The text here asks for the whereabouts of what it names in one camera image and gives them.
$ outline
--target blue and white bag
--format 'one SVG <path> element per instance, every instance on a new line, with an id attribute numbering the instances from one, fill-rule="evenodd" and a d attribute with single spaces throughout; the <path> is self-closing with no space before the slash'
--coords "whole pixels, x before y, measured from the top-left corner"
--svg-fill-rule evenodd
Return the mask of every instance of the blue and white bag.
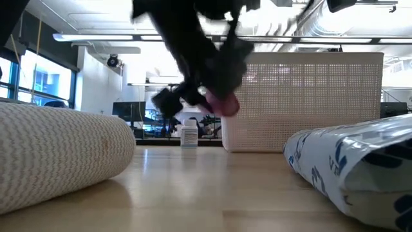
<path id="1" fill-rule="evenodd" d="M 284 154 L 345 215 L 412 231 L 411 114 L 300 131 Z"/>

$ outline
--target wooden floor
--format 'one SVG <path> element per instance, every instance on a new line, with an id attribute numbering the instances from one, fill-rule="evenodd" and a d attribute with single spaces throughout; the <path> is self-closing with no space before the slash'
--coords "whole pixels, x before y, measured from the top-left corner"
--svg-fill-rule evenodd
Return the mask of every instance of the wooden floor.
<path id="1" fill-rule="evenodd" d="M 3 215 L 0 231 L 382 230 L 345 217 L 280 154 L 139 147 L 121 175 Z"/>

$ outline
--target pink object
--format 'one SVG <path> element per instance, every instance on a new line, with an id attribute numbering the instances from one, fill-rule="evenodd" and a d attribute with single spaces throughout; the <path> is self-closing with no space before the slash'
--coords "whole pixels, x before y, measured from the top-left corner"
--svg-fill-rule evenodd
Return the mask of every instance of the pink object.
<path id="1" fill-rule="evenodd" d="M 214 113 L 219 117 L 235 116 L 240 110 L 238 98 L 234 95 L 234 93 L 230 94 L 224 101 L 217 99 L 209 91 L 206 93 L 205 97 L 207 102 L 212 106 Z M 203 113 L 210 113 L 202 107 L 200 107 L 200 109 Z"/>

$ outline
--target beige woven basket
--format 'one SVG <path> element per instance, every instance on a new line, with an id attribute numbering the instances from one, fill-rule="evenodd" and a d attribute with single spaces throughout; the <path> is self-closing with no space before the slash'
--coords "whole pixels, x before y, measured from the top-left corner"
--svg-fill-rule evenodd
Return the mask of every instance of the beige woven basket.
<path id="1" fill-rule="evenodd" d="M 282 152 L 299 130 L 379 118 L 383 53 L 253 53 L 240 112 L 222 119 L 231 152 Z"/>

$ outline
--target white bottle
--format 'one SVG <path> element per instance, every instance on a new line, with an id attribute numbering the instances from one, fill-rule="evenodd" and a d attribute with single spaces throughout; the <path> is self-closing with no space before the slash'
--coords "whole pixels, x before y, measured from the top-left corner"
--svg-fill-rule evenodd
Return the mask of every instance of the white bottle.
<path id="1" fill-rule="evenodd" d="M 180 146 L 182 148 L 196 148 L 198 146 L 198 127 L 196 125 L 196 120 L 183 120 Z"/>

